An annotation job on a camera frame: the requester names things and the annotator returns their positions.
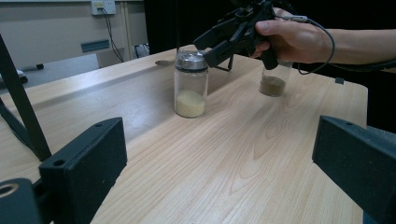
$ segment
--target jar lid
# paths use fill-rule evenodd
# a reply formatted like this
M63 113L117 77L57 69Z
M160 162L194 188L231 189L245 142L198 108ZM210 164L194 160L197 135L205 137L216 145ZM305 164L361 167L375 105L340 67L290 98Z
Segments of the jar lid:
M201 50L180 49L175 59L175 68L185 72L202 72L207 69L207 63Z

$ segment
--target human hand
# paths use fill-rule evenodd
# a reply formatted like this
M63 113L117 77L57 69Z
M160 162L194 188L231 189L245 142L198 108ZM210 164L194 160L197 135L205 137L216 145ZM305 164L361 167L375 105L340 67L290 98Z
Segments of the human hand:
M281 8L274 8L277 16L291 15ZM317 26L296 21L258 21L256 31L268 36L269 41L262 41L250 56L259 57L270 47L279 60L296 63L321 63L328 60L331 54L330 38Z

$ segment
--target wooden table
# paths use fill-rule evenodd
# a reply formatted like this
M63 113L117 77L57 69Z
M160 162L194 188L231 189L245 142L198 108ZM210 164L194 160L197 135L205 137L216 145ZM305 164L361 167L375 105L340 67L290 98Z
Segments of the wooden table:
M184 119L174 112L174 66L155 64L175 55L27 89L53 153L123 117L128 164L92 223L361 223L361 209L311 155L320 115L365 127L365 87L294 71L285 94L268 97L262 62L235 56L231 72L209 70L205 114ZM36 181L38 159L2 119L0 142L0 181Z

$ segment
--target electrical outlet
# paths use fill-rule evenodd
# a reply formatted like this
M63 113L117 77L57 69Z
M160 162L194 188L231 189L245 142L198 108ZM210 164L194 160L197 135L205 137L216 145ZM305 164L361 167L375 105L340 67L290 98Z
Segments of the electrical outlet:
M91 13L92 15L104 15L104 13L108 15L116 14L116 2L114 0L91 1Z

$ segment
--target brown powder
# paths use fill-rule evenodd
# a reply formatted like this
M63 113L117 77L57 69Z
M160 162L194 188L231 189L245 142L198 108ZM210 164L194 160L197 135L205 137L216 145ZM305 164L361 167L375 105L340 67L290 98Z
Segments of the brown powder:
M286 82L279 77L264 77L260 92L268 96L280 96L285 90Z
M194 91L180 91L176 97L175 111L181 117L196 118L205 112L205 99Z

